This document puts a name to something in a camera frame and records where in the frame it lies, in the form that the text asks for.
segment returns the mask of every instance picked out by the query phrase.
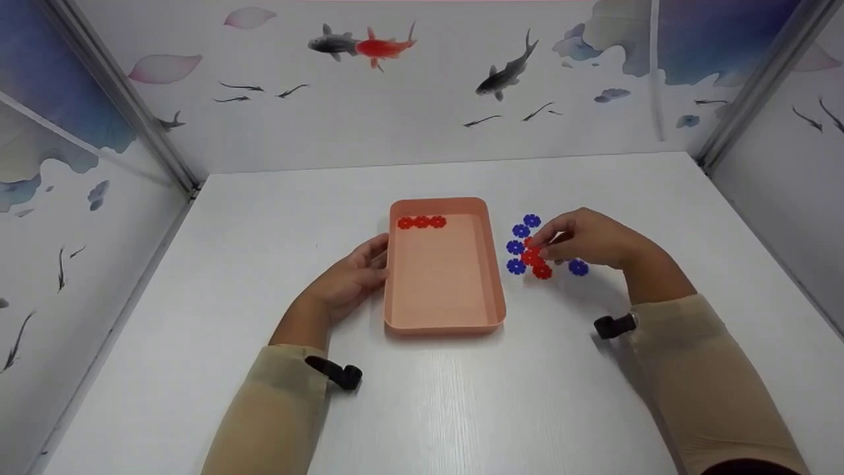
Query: pink petal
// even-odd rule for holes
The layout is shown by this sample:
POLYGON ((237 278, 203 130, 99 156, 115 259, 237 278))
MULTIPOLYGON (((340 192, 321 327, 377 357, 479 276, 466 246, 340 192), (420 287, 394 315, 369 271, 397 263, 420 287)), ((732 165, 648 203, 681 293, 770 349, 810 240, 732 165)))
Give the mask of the pink petal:
POLYGON ((231 12, 229 16, 226 17, 223 25, 234 26, 235 28, 239 28, 241 30, 251 30, 263 25, 268 19, 275 16, 278 16, 275 12, 271 12, 263 8, 240 8, 231 12))
POLYGON ((166 85, 185 79, 203 59, 197 56, 153 54, 142 57, 129 73, 129 79, 139 83, 166 85))
POLYGON ((804 72, 821 71, 823 69, 838 68, 839 66, 841 66, 841 61, 830 56, 818 43, 812 43, 803 57, 800 58, 797 65, 794 66, 794 70, 804 72))

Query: white table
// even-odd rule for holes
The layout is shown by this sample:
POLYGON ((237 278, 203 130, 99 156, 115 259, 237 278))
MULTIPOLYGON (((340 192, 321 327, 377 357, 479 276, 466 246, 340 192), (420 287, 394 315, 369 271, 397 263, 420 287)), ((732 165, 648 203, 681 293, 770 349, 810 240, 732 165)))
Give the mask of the white table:
POLYGON ((676 473, 647 406, 592 321, 625 309, 592 268, 506 272, 528 212, 589 206, 662 244, 766 382, 814 473, 841 472, 844 344, 685 153, 213 175, 120 334, 46 473, 198 473, 214 431, 290 300, 397 199, 485 199, 507 302, 486 338, 398 341, 381 303, 330 356, 365 378, 337 394, 312 474, 676 473))

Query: black clip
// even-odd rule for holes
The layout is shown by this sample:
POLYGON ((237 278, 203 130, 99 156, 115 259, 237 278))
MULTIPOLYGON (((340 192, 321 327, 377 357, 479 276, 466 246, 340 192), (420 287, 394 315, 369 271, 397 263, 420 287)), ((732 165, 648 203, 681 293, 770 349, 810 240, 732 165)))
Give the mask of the black clip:
POLYGON ((305 363, 314 368, 322 374, 325 374, 334 384, 340 386, 342 390, 356 390, 360 385, 360 380, 364 377, 364 372, 357 366, 347 364, 345 368, 340 368, 339 364, 325 358, 318 356, 309 356, 305 358, 305 363))
POLYGON ((636 325, 636 316, 633 314, 627 314, 618 319, 607 315, 595 320, 595 330, 598 331, 601 340, 609 340, 628 331, 633 331, 636 329, 636 325))

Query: pink tray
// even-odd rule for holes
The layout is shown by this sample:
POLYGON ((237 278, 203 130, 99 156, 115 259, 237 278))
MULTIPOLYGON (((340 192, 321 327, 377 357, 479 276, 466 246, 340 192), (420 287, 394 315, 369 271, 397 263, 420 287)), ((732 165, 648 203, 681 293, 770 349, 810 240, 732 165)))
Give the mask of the pink tray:
POLYGON ((483 334, 504 323, 490 213, 480 198, 393 203, 387 266, 384 323, 399 335, 483 334), (398 225, 416 216, 442 216, 446 225, 398 225))

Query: sleeve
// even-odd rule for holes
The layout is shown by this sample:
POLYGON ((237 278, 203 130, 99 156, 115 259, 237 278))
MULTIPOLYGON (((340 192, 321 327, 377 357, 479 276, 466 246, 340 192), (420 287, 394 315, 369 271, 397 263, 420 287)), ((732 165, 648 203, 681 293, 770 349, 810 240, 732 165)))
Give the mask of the sleeve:
POLYGON ((325 416, 327 377, 309 347, 264 347, 214 436, 203 475, 305 475, 325 416))
POLYGON ((736 459, 809 474, 765 384, 701 295, 633 312, 630 344, 689 475, 736 459))

